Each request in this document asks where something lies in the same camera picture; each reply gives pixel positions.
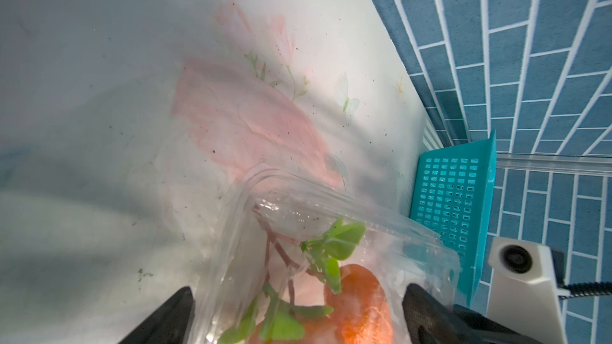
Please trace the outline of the teal plastic basket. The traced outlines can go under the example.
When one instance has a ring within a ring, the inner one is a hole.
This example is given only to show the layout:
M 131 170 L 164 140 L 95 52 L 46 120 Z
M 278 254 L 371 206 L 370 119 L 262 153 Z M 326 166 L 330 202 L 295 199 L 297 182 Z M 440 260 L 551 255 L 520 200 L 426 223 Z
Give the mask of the teal plastic basket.
M 494 132 L 487 140 L 419 157 L 410 219 L 438 233 L 458 253 L 458 291 L 467 306 L 475 299 L 485 262 L 496 170 Z

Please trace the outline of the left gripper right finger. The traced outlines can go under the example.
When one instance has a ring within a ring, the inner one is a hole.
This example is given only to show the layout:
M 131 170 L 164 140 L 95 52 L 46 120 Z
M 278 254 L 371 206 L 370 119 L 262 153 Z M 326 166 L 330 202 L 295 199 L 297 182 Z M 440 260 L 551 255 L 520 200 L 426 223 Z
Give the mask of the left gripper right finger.
M 402 307 L 412 343 L 483 343 L 475 330 L 419 284 L 407 286 Z

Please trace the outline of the clear clamshell container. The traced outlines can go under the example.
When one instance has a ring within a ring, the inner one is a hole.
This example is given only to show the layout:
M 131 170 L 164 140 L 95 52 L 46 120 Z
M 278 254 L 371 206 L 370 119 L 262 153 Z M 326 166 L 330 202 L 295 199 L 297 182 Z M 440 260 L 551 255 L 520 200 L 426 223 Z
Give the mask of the clear clamshell container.
M 461 270 L 457 253 L 425 226 L 272 168 L 253 169 L 231 186 L 218 238 L 196 291 L 192 343 L 302 339 L 298 319 L 330 319 L 324 288 L 341 293 L 347 264 L 375 275 L 390 306 L 392 343 L 407 343 L 407 286 L 419 284 L 447 307 Z

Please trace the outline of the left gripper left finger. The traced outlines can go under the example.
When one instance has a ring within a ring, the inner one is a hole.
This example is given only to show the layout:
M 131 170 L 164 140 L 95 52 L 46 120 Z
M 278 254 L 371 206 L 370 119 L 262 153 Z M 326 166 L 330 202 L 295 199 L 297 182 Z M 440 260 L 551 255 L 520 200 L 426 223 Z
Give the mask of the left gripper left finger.
M 183 344 L 187 343 L 194 319 L 195 300 L 190 287 L 180 288 L 120 344 Z

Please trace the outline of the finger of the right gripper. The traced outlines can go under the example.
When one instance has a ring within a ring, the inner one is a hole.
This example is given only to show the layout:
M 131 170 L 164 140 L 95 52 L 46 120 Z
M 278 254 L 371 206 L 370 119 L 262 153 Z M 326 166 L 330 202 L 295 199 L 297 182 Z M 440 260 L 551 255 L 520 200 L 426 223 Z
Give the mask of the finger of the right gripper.
M 539 343 L 539 341 L 506 328 L 467 307 L 455 304 L 453 313 L 485 343 Z

